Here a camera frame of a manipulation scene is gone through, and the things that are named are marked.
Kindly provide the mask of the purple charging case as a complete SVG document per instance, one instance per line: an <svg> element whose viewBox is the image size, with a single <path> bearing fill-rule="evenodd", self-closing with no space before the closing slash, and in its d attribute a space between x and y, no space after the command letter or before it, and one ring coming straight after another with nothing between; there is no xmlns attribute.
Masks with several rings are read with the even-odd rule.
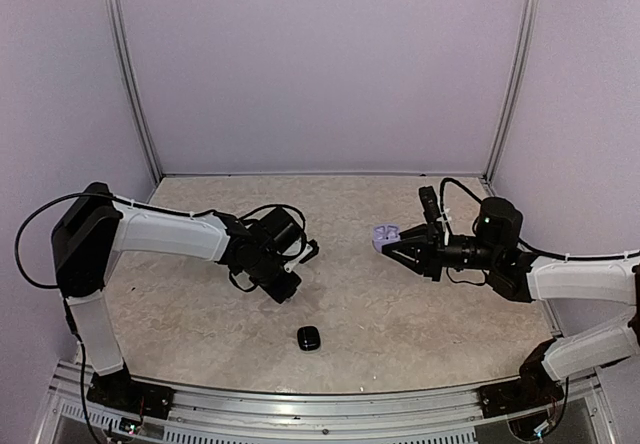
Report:
<svg viewBox="0 0 640 444"><path fill-rule="evenodd" d="M381 224L373 227L372 245L378 252L382 252L385 245L400 241L400 229L394 224Z"/></svg>

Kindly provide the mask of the black charging case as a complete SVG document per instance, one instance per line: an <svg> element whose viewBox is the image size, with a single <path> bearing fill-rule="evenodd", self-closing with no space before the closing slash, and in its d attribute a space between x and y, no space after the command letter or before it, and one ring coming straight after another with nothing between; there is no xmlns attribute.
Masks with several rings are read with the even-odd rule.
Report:
<svg viewBox="0 0 640 444"><path fill-rule="evenodd" d="M321 348L321 335L315 326L303 326L297 330L297 343L301 351L313 352Z"/></svg>

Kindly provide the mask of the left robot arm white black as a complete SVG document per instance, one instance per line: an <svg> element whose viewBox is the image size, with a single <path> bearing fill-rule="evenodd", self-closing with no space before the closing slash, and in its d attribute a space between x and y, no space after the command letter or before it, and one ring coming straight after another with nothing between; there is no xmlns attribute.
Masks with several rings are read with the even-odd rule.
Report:
<svg viewBox="0 0 640 444"><path fill-rule="evenodd" d="M89 185L51 235L56 284L73 319L85 355L102 377L102 394L121 409L140 398L137 382L124 373L104 289L111 257L123 252L186 256L228 270L231 284L248 279L244 292L262 289L283 303L301 283L295 267L319 251L296 208L267 204L242 217L217 210L186 212L156 208Z"/></svg>

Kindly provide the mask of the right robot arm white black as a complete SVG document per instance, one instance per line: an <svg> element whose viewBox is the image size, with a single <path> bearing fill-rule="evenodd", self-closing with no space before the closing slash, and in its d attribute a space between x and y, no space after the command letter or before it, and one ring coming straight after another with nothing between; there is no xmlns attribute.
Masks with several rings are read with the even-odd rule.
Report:
<svg viewBox="0 0 640 444"><path fill-rule="evenodd" d="M480 203L475 229L470 235L452 234L431 188L420 191L425 221L402 231L379 225L372 232L381 254L434 282L444 271L476 270L484 283L511 302L531 303L554 299L617 302L624 313L579 334L551 339L538 345L520 367L511 390L523 408L546 396L551 382L585 369L608 365L639 353L639 258L549 257L525 251L519 241L523 215L499 197Z"/></svg>

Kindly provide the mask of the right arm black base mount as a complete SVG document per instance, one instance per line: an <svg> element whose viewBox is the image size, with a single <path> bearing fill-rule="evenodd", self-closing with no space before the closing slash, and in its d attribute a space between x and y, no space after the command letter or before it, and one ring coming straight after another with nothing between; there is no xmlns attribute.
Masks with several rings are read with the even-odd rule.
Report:
<svg viewBox="0 0 640 444"><path fill-rule="evenodd" d="M551 378L542 364L545 352L554 342L550 339L539 344L520 365L515 379L478 389L484 418L513 414L564 399L564 384Z"/></svg>

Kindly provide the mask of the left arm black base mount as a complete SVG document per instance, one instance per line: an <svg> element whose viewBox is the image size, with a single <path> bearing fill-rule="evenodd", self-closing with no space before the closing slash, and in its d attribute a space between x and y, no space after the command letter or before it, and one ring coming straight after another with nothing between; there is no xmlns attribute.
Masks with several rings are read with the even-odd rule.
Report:
<svg viewBox="0 0 640 444"><path fill-rule="evenodd" d="M134 379L125 363L94 370L87 391L91 403L139 417L166 420L175 391L165 385Z"/></svg>

